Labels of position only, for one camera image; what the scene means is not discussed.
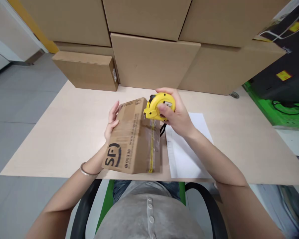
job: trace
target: green surface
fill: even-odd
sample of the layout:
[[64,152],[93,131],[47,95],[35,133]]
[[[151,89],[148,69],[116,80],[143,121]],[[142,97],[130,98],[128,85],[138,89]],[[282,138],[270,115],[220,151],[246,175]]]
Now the green surface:
[[[109,185],[107,186],[107,190],[105,193],[105,198],[103,202],[103,206],[101,209],[101,214],[99,217],[99,221],[96,226],[95,234],[97,232],[97,229],[99,229],[101,222],[103,221],[103,218],[107,214],[107,212],[110,210],[110,208],[113,206],[113,189],[114,189],[114,180],[109,181]],[[179,182],[179,196],[181,202],[186,206],[186,195],[185,195],[185,183]]]
[[109,185],[107,186],[107,190],[104,197],[104,202],[101,210],[101,214],[99,217],[99,221],[96,226],[95,233],[97,232],[97,229],[99,229],[101,222],[103,221],[103,218],[107,214],[107,212],[110,210],[110,208],[113,206],[113,189],[114,189],[114,180],[109,181]]
[[179,182],[179,197],[180,201],[186,206],[185,183]]
[[[271,100],[264,100],[256,95],[249,82],[246,82],[243,87],[275,128],[299,130],[299,115],[286,115],[277,111],[272,106]],[[276,107],[277,109],[289,114],[299,112],[299,108],[285,108],[282,105],[276,105]]]

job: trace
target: white paper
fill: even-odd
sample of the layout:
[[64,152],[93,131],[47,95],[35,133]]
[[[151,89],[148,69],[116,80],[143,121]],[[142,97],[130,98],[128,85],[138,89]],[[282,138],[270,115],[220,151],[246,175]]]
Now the white paper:
[[[203,114],[189,113],[194,126],[213,143]],[[166,140],[172,178],[211,178],[205,167],[183,137],[166,126]]]

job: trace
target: green shelf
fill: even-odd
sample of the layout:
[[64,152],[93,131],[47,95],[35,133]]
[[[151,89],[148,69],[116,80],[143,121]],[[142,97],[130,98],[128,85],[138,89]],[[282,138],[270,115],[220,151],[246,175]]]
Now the green shelf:
[[[277,111],[272,106],[271,100],[264,100],[256,95],[249,82],[246,82],[243,87],[274,128],[299,130],[299,115],[286,115]],[[289,114],[299,112],[299,108],[285,108],[282,105],[276,105],[276,108]]]

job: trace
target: black cable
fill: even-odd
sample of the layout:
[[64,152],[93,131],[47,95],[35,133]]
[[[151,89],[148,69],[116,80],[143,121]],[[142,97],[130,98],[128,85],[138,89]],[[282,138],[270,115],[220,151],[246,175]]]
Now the black cable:
[[277,109],[276,105],[281,105],[281,103],[278,103],[278,102],[275,103],[274,101],[275,101],[275,100],[273,100],[273,101],[271,102],[271,104],[272,104],[272,106],[275,108],[275,110],[277,110],[277,111],[279,111],[279,112],[281,112],[281,113],[283,113],[283,114],[286,114],[286,115],[299,115],[299,112],[296,113],[296,114],[289,114],[289,113],[286,113],[286,112],[283,112],[283,111]]
[[160,129],[160,137],[163,135],[163,133],[165,132],[165,128],[166,128],[166,124],[163,124],[163,126]]

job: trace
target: bracelet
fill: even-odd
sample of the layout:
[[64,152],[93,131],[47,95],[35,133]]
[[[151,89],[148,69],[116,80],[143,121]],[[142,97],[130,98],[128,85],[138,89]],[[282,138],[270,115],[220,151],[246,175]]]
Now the bracelet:
[[81,172],[86,175],[86,176],[90,176],[90,177],[97,177],[100,173],[97,173],[97,174],[89,174],[87,172],[84,171],[83,169],[83,165],[85,164],[86,162],[82,163],[81,166],[80,166],[80,169],[81,169]]

